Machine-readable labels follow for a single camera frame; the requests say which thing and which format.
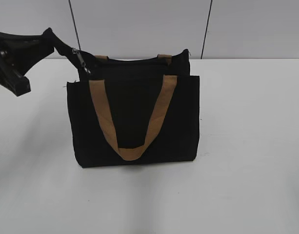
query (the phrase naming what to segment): zipper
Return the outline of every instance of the zipper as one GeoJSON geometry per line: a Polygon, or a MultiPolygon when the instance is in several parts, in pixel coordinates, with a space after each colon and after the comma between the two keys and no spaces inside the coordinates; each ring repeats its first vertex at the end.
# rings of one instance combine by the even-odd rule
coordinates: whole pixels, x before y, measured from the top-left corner
{"type": "Polygon", "coordinates": [[[73,53],[74,55],[77,55],[77,57],[78,57],[78,59],[79,59],[79,61],[80,61],[80,63],[81,63],[81,67],[85,70],[85,72],[86,72],[87,74],[90,75],[90,74],[91,74],[91,71],[86,67],[86,63],[85,63],[85,61],[84,61],[84,59],[83,59],[83,57],[82,57],[80,51],[77,50],[77,49],[75,49],[75,48],[72,48],[72,53],[73,53]]]}

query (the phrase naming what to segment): tan strap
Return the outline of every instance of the tan strap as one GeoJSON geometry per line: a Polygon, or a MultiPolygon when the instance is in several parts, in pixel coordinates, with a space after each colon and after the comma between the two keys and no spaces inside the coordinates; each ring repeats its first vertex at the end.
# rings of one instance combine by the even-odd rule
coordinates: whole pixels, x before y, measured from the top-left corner
{"type": "Polygon", "coordinates": [[[98,59],[102,59],[102,60],[109,60],[109,57],[105,56],[105,55],[94,55],[94,57],[96,57],[98,59]]]}
{"type": "Polygon", "coordinates": [[[172,63],[172,55],[157,55],[157,57],[160,58],[165,58],[167,61],[168,65],[172,63]]]}
{"type": "Polygon", "coordinates": [[[133,149],[118,147],[116,129],[110,112],[104,80],[89,81],[91,97],[100,123],[100,128],[106,141],[124,160],[131,161],[140,158],[147,147],[159,134],[169,108],[174,89],[177,85],[177,80],[177,76],[163,77],[162,88],[148,123],[145,143],[142,146],[133,149]]]}

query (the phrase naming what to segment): black line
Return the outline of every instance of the black line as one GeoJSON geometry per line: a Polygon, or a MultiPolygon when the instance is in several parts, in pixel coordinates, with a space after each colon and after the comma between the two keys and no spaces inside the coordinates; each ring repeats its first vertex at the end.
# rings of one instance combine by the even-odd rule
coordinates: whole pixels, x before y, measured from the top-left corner
{"type": "Polygon", "coordinates": [[[210,8],[209,8],[209,14],[208,14],[208,20],[207,20],[207,26],[206,26],[206,31],[204,32],[204,39],[203,39],[203,45],[202,45],[202,52],[201,52],[201,57],[203,57],[203,50],[204,50],[204,44],[206,42],[206,37],[207,37],[207,32],[208,32],[208,25],[209,25],[209,19],[210,19],[210,14],[211,14],[211,8],[212,8],[212,0],[210,2],[210,8]]]}
{"type": "Polygon", "coordinates": [[[72,16],[73,26],[74,26],[74,28],[75,28],[75,32],[76,32],[76,36],[77,36],[77,40],[78,40],[79,50],[81,50],[80,41],[79,41],[79,36],[78,36],[78,31],[77,31],[76,22],[75,22],[75,16],[73,15],[73,10],[72,10],[72,6],[71,6],[71,2],[70,2],[70,0],[68,0],[68,2],[69,2],[70,11],[71,11],[71,16],[72,16]]]}

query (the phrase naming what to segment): white table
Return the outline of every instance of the white table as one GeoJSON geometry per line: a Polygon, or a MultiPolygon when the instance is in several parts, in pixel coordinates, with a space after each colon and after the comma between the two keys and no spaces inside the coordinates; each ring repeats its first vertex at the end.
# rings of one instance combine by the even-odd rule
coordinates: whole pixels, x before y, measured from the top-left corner
{"type": "Polygon", "coordinates": [[[0,87],[0,234],[299,234],[299,60],[192,60],[194,162],[82,169],[67,60],[0,87]]]}

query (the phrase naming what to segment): bag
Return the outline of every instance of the bag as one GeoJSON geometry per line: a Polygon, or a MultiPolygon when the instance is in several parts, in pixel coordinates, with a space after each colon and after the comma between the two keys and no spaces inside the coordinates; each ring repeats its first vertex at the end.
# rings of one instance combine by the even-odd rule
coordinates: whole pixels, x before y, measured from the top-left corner
{"type": "Polygon", "coordinates": [[[190,75],[187,49],[123,61],[71,48],[50,28],[40,37],[78,69],[80,81],[67,83],[67,102],[81,167],[195,159],[199,77],[190,75]]]}

